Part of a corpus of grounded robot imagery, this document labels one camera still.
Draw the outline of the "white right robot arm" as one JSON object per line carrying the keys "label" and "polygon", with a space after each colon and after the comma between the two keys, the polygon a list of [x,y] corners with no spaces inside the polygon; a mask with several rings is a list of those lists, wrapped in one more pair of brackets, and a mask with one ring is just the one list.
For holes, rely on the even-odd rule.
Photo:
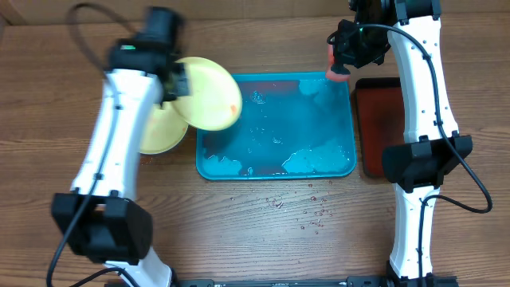
{"label": "white right robot arm", "polygon": [[444,178],[473,149],[450,110],[441,63],[438,1],[350,0],[354,21],[342,20],[327,43],[326,77],[346,81],[348,66],[381,65],[392,51],[402,88],[402,144],[382,153],[383,172],[396,195],[394,245],[386,286],[455,286],[433,274],[430,240],[434,207]]}

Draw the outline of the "yellow plate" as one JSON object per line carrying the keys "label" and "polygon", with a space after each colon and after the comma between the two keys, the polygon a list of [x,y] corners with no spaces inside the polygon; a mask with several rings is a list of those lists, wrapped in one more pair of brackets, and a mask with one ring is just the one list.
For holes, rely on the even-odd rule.
{"label": "yellow plate", "polygon": [[233,76],[218,63],[203,57],[184,57],[189,94],[171,104],[191,126],[206,131],[231,127],[241,115],[241,90]]}
{"label": "yellow plate", "polygon": [[154,104],[146,122],[139,151],[157,155],[171,150],[184,137],[188,123],[174,110],[170,102]]}

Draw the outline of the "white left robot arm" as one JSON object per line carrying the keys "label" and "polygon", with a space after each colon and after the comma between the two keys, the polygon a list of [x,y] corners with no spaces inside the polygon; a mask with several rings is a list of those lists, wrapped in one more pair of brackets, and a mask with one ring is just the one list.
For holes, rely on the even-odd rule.
{"label": "white left robot arm", "polygon": [[53,197],[51,215],[62,239],[50,262],[53,275],[63,249],[104,269],[84,285],[117,273],[126,286],[170,286],[175,276],[152,246],[151,215],[136,201],[136,175],[143,130],[156,104],[187,93],[186,70],[173,40],[119,40],[101,69],[103,96],[84,162],[68,194]]}

